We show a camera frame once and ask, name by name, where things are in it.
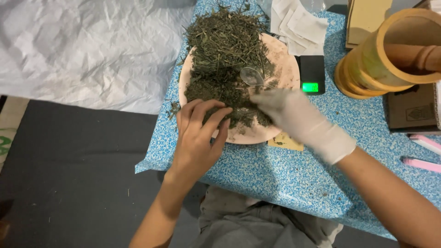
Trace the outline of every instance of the forearm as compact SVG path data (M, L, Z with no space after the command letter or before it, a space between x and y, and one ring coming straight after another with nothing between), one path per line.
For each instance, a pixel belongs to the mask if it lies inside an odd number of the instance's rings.
M419 248L438 247L441 212L424 196L359 147L337 166L395 238Z
M188 190L187 186L176 183L166 174L158 195L138 227L129 247L167 247Z

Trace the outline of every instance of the plate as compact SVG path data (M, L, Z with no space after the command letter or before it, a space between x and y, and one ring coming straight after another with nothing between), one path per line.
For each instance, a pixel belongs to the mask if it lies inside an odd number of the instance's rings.
M299 66L295 57L288 54L286 45L278 39L261 34L262 42L268 48L268 55L266 56L271 63L275 65L274 76L265 79L265 83L269 83L274 79L279 81L276 88L300 88L300 72ZM191 52L185 58L182 66L181 76L179 77L179 103L181 107L187 104L187 98L184 93L187 85L190 84L190 71L193 67L193 56ZM278 135L281 130L275 126L264 127L257 123L255 118L254 125L248 127L235 127L228 130L227 142L234 144L257 144L265 142ZM213 138L216 138L218 130L213 133Z

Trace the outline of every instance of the digital scale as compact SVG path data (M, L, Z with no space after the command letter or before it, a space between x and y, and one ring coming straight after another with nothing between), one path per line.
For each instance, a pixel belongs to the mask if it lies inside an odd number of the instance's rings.
M295 56L300 71L300 89L308 96L325 93L325 57L323 55Z

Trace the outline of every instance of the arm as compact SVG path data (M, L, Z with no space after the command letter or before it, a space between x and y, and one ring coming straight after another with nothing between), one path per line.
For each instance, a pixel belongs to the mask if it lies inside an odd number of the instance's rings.
M213 107L219 110L202 125L206 112ZM133 236L130 248L168 247L185 195L222 154L230 120L222 122L213 143L210 143L210 139L219 123L231 111L220 101L194 100L177 113L178 142L172 166Z
M276 89L251 97L292 138L336 164L369 208L398 240L419 248L439 247L441 212L424 196L356 146L299 90Z
M395 238L421 248L439 247L441 212L424 196L359 147L337 167Z

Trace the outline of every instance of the printed symbol on box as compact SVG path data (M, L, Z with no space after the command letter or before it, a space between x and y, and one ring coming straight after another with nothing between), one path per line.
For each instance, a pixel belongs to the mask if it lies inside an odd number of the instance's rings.
M433 119L434 116L434 108L432 105L426 105L406 110L407 121L429 120Z

